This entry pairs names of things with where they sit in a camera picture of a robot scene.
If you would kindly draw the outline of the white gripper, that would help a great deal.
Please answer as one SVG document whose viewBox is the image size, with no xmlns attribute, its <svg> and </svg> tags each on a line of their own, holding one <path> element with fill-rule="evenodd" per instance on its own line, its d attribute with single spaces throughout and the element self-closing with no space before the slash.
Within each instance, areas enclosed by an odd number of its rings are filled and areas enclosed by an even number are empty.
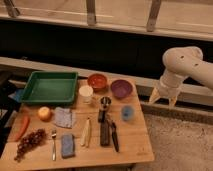
<svg viewBox="0 0 213 171">
<path fill-rule="evenodd" d="M 177 75 L 163 74 L 160 77 L 158 89 L 154 88 L 149 97 L 149 103 L 154 104 L 162 96 L 169 99 L 169 107 L 174 107 L 176 104 L 176 97 L 180 93 L 180 85 L 182 83 L 182 78 Z"/>
</svg>

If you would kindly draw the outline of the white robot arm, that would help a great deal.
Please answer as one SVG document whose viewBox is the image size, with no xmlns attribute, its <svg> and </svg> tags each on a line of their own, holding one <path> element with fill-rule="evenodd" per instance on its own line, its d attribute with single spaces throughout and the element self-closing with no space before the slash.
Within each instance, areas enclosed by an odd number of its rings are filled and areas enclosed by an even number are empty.
<svg viewBox="0 0 213 171">
<path fill-rule="evenodd" d="M 213 63 L 203 60 L 203 52 L 199 47 L 170 48 L 164 52 L 162 61 L 165 70 L 149 97 L 150 104 L 166 98 L 169 106 L 174 107 L 181 86 L 188 77 L 213 91 Z"/>
</svg>

